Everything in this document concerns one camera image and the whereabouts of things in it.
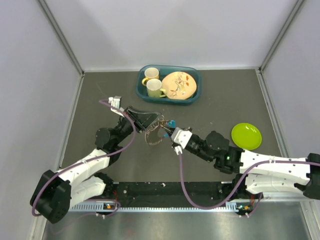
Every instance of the mug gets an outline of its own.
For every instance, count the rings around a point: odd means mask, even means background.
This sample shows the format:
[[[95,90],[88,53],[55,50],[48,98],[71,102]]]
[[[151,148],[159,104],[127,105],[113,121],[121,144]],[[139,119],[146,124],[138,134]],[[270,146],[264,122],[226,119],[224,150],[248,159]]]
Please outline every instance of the mug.
[[[164,98],[167,96],[167,91],[161,88],[162,83],[159,79],[152,78],[146,82],[146,90],[149,97],[152,98]]]
[[[146,82],[150,79],[159,79],[159,70],[155,67],[149,67],[144,71],[145,78],[142,79],[142,85],[147,86]]]

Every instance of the blue plastic container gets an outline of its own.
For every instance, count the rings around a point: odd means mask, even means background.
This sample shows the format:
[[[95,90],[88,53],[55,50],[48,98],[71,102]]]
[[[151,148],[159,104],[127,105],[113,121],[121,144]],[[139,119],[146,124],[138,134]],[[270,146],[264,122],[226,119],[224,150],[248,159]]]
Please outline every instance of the blue plastic container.
[[[147,87],[142,84],[142,80],[145,78],[145,70],[147,68],[157,68],[160,72],[159,79],[162,81],[164,77],[173,73],[173,72],[185,72],[190,74],[195,82],[196,82],[196,91],[188,99],[180,100],[180,99],[170,99],[167,97],[150,97],[147,93]],[[190,105],[201,95],[202,89],[202,78],[198,70],[192,67],[185,67],[185,66],[166,66],[166,65],[147,65],[140,69],[138,73],[138,78],[135,85],[135,93],[142,98],[144,101],[153,104],[171,104],[171,105]]]

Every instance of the plate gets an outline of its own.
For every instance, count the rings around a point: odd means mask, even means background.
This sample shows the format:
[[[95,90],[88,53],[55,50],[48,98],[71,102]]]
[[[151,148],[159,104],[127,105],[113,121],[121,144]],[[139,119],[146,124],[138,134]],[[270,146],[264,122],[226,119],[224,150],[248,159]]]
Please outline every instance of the plate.
[[[190,74],[175,71],[162,80],[162,88],[166,90],[169,99],[185,100],[196,92],[197,83]]]
[[[246,150],[258,148],[262,142],[259,129],[250,123],[244,122],[233,127],[231,137],[235,145]]]

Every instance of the white wall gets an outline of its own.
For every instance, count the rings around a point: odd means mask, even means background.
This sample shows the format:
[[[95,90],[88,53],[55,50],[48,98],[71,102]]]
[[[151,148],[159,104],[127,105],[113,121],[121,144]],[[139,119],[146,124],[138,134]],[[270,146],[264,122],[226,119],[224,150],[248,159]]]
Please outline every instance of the white wall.
[[[79,74],[35,0],[0,7],[0,238],[27,239],[30,198],[57,167]]]
[[[86,70],[259,67],[295,0],[46,0]]]
[[[293,157],[320,153],[319,9],[306,1],[264,74]]]

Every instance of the green plate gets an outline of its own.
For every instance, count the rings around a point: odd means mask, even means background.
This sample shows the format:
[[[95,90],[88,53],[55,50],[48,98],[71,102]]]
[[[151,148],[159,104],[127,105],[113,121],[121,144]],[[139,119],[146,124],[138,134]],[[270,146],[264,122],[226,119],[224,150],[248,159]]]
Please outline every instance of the green plate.
[[[231,137],[239,148],[254,150],[262,142],[262,136],[258,128],[250,123],[239,123],[231,131]]]

